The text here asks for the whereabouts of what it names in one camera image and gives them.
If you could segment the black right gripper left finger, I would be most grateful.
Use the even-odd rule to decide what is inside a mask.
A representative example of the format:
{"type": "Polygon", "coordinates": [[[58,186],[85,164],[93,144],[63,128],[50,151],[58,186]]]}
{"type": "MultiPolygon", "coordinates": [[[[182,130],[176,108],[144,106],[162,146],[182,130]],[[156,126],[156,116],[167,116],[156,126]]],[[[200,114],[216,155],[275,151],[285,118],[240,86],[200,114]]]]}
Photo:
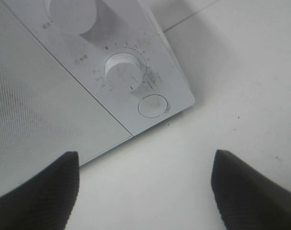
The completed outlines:
{"type": "Polygon", "coordinates": [[[63,230],[78,192],[78,153],[66,152],[0,197],[0,230],[63,230]]]}

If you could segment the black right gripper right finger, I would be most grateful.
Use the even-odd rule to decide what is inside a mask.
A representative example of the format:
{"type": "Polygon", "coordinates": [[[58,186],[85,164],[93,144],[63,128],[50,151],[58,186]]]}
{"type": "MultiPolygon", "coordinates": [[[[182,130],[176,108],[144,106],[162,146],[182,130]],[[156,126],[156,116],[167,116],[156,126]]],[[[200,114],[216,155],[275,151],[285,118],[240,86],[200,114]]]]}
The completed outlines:
{"type": "Polygon", "coordinates": [[[291,230],[291,192],[233,153],[216,151],[211,186],[228,230],[291,230]]]}

